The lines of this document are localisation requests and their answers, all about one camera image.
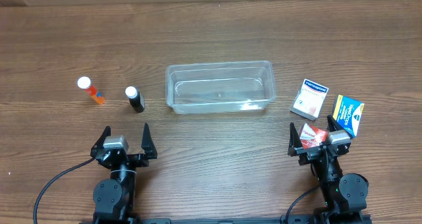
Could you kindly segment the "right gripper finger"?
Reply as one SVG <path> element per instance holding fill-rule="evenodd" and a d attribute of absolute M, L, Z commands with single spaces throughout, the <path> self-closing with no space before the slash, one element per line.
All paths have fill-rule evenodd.
<path fill-rule="evenodd" d="M 332 115 L 327 116 L 328 121 L 328 129 L 330 132 L 336 132 L 339 130 L 343 130 L 344 128 L 337 122 L 336 119 L 333 118 Z"/>
<path fill-rule="evenodd" d="M 303 145 L 299 138 L 297 129 L 294 123 L 289 124 L 289 146 L 287 154 L 291 157 L 296 156 L 300 150 L 303 149 Z"/>

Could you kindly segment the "orange bottle white cap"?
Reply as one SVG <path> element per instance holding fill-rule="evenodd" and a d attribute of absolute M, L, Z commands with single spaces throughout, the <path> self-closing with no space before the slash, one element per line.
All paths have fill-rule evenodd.
<path fill-rule="evenodd" d="M 89 79 L 87 76 L 80 77 L 76 84 L 80 89 L 83 89 L 97 104 L 102 105 L 105 103 L 105 98 L 91 83 L 91 79 Z"/>

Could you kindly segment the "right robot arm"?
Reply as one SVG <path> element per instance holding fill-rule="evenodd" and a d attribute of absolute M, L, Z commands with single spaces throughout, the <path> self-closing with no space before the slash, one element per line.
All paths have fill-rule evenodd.
<path fill-rule="evenodd" d="M 363 215 L 367 207 L 368 180 L 357 173 L 343 174 L 338 158 L 349 152 L 352 136 L 331 116 L 327 116 L 329 133 L 316 147 L 306 148 L 299 139 L 293 123 L 289 125 L 287 154 L 297 156 L 300 165 L 311 166 L 318 185 L 298 197 L 281 216 L 281 223 L 360 224 L 371 223 L 370 215 Z M 325 206 L 314 209 L 312 214 L 293 215 L 294 206 L 308 194 L 321 190 Z"/>

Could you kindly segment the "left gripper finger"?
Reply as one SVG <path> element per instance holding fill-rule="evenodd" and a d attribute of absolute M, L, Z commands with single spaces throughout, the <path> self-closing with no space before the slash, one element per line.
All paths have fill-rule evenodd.
<path fill-rule="evenodd" d="M 147 159 L 156 159 L 158 152 L 152 141 L 150 129 L 147 123 L 144 124 L 144 130 L 142 133 L 141 148 L 144 150 L 144 154 Z"/>
<path fill-rule="evenodd" d="M 104 141 L 105 139 L 111 135 L 111 128 L 110 126 L 106 126 L 102 135 L 98 138 L 95 144 L 92 146 L 90 151 L 91 157 L 96 157 L 98 152 L 104 148 Z"/>

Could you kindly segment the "blue yellow VapoDrops box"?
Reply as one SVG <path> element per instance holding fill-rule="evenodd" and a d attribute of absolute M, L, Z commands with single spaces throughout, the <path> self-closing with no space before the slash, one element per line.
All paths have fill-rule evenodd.
<path fill-rule="evenodd" d="M 332 116 L 353 138 L 358 134 L 364 106 L 364 103 L 343 95 L 334 100 Z"/>

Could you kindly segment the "black bottle white cap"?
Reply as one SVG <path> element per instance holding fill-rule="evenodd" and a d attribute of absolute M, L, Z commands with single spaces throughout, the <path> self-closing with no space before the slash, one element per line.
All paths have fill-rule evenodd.
<path fill-rule="evenodd" d="M 128 86 L 125 89 L 125 94 L 129 99 L 129 103 L 137 113 L 142 113 L 145 110 L 144 98 L 134 86 Z"/>

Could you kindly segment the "red Panadol box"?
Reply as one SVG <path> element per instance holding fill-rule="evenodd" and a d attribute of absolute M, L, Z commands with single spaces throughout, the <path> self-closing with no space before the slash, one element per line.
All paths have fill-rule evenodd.
<path fill-rule="evenodd" d="M 299 139 L 304 149 L 320 146 L 326 140 L 328 132 L 305 123 L 299 133 Z"/>

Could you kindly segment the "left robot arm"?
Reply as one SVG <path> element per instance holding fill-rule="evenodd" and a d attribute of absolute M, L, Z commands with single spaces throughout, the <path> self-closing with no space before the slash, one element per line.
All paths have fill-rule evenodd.
<path fill-rule="evenodd" d="M 158 156 L 148 124 L 144 125 L 140 154 L 129 154 L 129 145 L 123 135 L 112 136 L 107 126 L 92 146 L 90 155 L 99 165 L 110 170 L 110 178 L 94 188 L 94 223 L 142 223 L 134 212 L 136 169 L 149 166 Z"/>

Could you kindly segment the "white Hansaplast plaster box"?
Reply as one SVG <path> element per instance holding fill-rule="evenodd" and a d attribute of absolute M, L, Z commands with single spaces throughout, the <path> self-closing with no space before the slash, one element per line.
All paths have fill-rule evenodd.
<path fill-rule="evenodd" d="M 315 121 L 329 88 L 309 79 L 304 79 L 293 101 L 290 111 L 311 121 Z"/>

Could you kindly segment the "clear plastic container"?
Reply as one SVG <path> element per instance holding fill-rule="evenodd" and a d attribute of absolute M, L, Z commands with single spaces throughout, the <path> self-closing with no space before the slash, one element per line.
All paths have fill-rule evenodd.
<path fill-rule="evenodd" d="M 178 114 L 263 110 L 276 99 L 269 61 L 170 65 L 166 103 Z"/>

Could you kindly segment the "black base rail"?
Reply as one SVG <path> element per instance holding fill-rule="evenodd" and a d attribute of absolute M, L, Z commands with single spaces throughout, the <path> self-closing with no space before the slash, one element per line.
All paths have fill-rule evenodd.
<path fill-rule="evenodd" d="M 312 215 L 290 215 L 288 223 L 291 224 L 311 224 L 311 223 L 323 223 L 313 219 Z M 352 219 L 351 221 L 338 221 L 330 223 L 373 223 L 370 215 L 364 215 L 362 221 Z M 143 224 L 282 224 L 285 222 L 285 216 L 273 217 L 273 218 L 236 218 L 236 219 L 185 219 L 185 220 L 171 220 L 168 218 L 159 219 L 141 219 L 134 221 L 83 221 L 83 224 L 88 223 L 143 223 Z"/>

